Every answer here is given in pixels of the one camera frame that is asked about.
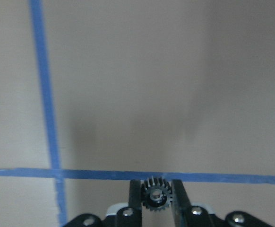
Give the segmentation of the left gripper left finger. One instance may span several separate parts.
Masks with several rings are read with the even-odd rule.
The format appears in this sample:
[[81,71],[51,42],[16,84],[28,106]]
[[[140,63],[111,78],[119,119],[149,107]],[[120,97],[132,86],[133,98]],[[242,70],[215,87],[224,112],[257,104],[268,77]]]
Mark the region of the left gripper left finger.
[[129,184],[129,201],[127,205],[113,206],[111,215],[101,220],[94,214],[81,214],[70,222],[66,227],[141,227],[142,226],[142,201],[141,182],[131,180]]

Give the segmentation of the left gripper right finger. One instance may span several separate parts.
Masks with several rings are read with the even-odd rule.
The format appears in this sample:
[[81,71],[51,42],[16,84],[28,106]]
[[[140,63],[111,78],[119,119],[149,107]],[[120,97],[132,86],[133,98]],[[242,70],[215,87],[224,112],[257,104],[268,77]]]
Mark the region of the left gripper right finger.
[[193,205],[181,180],[172,180],[172,213],[177,227],[268,227],[268,223],[243,212],[233,211],[225,219],[210,213],[200,205]]

